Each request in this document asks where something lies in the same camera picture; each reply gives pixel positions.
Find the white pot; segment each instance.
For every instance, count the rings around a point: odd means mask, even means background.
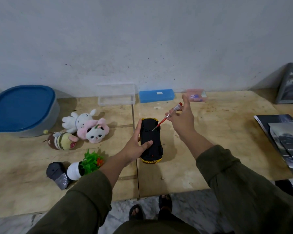
[[[81,178],[78,168],[79,163],[80,162],[72,163],[67,169],[67,176],[73,181],[77,181],[79,178]]]

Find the foot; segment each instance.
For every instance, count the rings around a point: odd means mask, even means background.
[[[129,220],[143,220],[143,212],[139,204],[131,207],[129,211]]]
[[[158,206],[160,210],[166,209],[172,212],[172,198],[170,195],[160,195],[158,198]]]

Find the green plant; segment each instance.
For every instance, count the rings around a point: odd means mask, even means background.
[[[97,154],[96,152],[89,153],[88,151],[85,153],[85,158],[82,160],[82,167],[85,169],[85,175],[98,170],[104,161],[103,158]]]

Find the picture frame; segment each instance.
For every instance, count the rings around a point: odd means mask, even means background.
[[[275,104],[293,104],[293,63],[286,66]]]

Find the blue lid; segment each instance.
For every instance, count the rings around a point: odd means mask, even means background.
[[[0,93],[0,132],[19,132],[34,128],[49,114],[55,100],[52,88],[21,85]]]
[[[175,98],[175,93],[172,89],[140,91],[139,98],[141,103],[169,101]]]

